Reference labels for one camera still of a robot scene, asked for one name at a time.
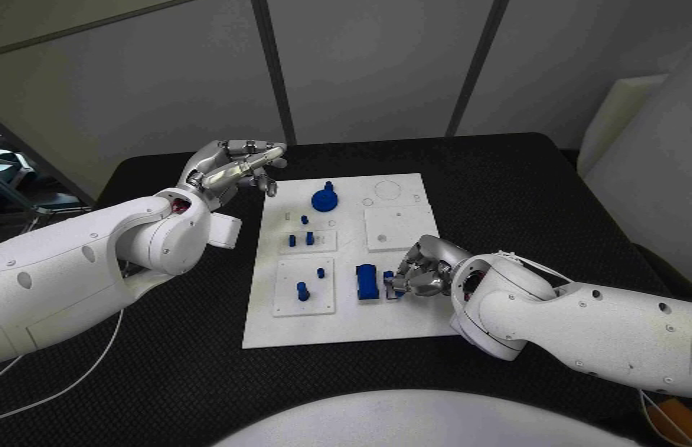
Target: robotic hand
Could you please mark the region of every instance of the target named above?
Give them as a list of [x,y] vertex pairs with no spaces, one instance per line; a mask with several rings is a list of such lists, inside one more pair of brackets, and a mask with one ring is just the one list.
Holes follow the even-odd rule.
[[[212,213],[240,186],[271,197],[265,166],[284,167],[285,144],[210,142],[177,186],[0,244],[0,361],[63,341],[197,263],[206,244],[232,249],[240,221]],[[119,261],[141,267],[121,275]]]
[[[558,275],[553,288],[524,266]],[[487,354],[513,360],[537,344],[578,372],[692,396],[692,304],[581,282],[513,254],[471,256],[423,235],[386,281],[389,292],[451,296],[449,324]]]

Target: black table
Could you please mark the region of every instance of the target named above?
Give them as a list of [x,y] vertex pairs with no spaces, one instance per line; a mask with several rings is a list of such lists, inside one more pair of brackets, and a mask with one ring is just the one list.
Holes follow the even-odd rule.
[[[122,162],[98,207],[173,186],[188,156]],[[542,135],[304,145],[285,157],[278,180],[419,172],[441,237],[471,253],[511,250],[583,282],[666,293]],[[126,309],[98,369],[67,395],[0,421],[2,444],[207,445],[301,403],[376,389],[485,394],[589,422],[634,411],[631,388],[573,372],[530,344],[514,362],[459,337],[242,350],[262,202],[246,191],[220,210],[243,221],[235,250],[207,247],[194,269]],[[1,411],[79,377],[113,324],[21,360],[0,380]]]

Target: gray wall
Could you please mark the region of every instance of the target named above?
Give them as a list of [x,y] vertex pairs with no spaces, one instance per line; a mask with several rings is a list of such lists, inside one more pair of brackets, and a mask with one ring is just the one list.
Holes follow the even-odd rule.
[[[167,1],[1,0],[0,52]],[[510,0],[458,134],[540,131],[578,146],[611,82],[674,66],[690,2]],[[298,143],[444,134],[491,4],[268,0]],[[53,37],[0,55],[0,122],[92,198],[131,156],[282,140],[249,0]]]

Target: white cable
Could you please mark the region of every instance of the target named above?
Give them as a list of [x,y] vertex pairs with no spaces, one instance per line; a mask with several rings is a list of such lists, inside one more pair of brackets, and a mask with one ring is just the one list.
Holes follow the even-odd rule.
[[13,367],[14,364],[21,360],[23,355],[20,355],[10,363],[10,365],[0,371],[0,375],[2,375]]
[[[673,444],[676,447],[689,447],[692,446],[692,439],[687,437],[687,434],[683,432],[683,430],[677,427],[677,424],[673,422],[670,417],[666,415],[657,404],[653,402],[653,400],[648,398],[648,396],[644,394],[644,391],[641,389],[638,390],[638,400],[641,401],[641,409],[644,411],[644,417],[645,421],[648,422],[648,426],[651,427],[653,431],[656,432],[656,435],[670,444]],[[653,425],[651,418],[648,417],[648,410],[645,409],[645,403],[644,403],[644,397],[654,409],[658,411],[660,415],[666,418],[666,420],[670,422],[670,425],[674,427],[674,430],[680,433],[680,435],[684,437],[684,440],[689,442],[689,444],[680,444],[674,440],[669,439],[660,432],[656,426]]]
[[555,277],[559,277],[560,279],[566,280],[569,283],[573,282],[573,280],[569,279],[569,277],[563,276],[556,270],[552,270],[549,267],[546,267],[545,265],[540,265],[537,262],[533,262],[532,260],[523,257],[519,257],[513,252],[503,252],[500,250],[494,255],[498,255],[500,257],[506,257],[507,259],[520,260],[521,262],[526,262],[526,264],[529,264],[537,270],[547,272]]
[[112,336],[111,336],[111,340],[108,341],[108,345],[105,346],[105,349],[103,349],[103,352],[101,353],[101,356],[98,357],[96,361],[93,362],[93,365],[90,366],[89,370],[83,373],[83,375],[76,379],[76,381],[72,383],[72,385],[69,385],[69,387],[66,389],[63,389],[60,392],[57,392],[54,395],[52,395],[50,397],[46,397],[43,400],[39,400],[37,402],[34,402],[33,404],[28,404],[28,405],[24,405],[24,407],[20,407],[18,409],[15,410],[11,410],[10,412],[4,413],[0,415],[0,419],[4,419],[5,417],[10,417],[11,415],[14,414],[18,414],[20,412],[23,412],[24,410],[28,410],[28,409],[33,409],[34,407],[37,407],[40,404],[44,404],[46,402],[49,402],[50,400],[56,399],[62,394],[64,394],[66,392],[69,392],[72,390],[73,387],[76,387],[76,385],[79,384],[79,382],[88,377],[88,375],[90,374],[90,372],[93,371],[93,369],[96,368],[98,364],[101,363],[101,361],[103,360],[103,357],[105,357],[105,354],[108,353],[108,350],[111,350],[111,345],[112,345],[112,342],[115,341],[115,337],[118,335],[118,330],[119,330],[119,323],[122,322],[122,310],[119,311],[119,317],[118,317],[118,323],[115,324],[115,330],[112,331]]

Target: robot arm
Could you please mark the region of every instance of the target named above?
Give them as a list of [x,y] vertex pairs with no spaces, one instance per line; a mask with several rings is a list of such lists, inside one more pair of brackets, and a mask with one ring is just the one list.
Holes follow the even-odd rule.
[[[435,238],[425,237],[418,248],[434,243]],[[451,244],[442,245],[448,250]],[[516,257],[471,257],[457,249],[465,259],[451,268],[449,282],[441,281],[441,292],[451,295],[451,327],[472,345],[513,360],[533,342],[578,372],[692,396],[690,303],[581,282],[553,289]],[[438,260],[421,256],[405,261],[390,288],[416,293],[416,278],[426,281],[429,269],[419,275],[410,270],[421,272]]]
[[[124,202],[0,244],[0,361],[63,341],[187,272],[206,244],[235,247],[240,221],[212,213],[237,184],[275,194],[265,165],[285,145],[212,142],[175,188]],[[122,278],[118,259],[141,267]]]

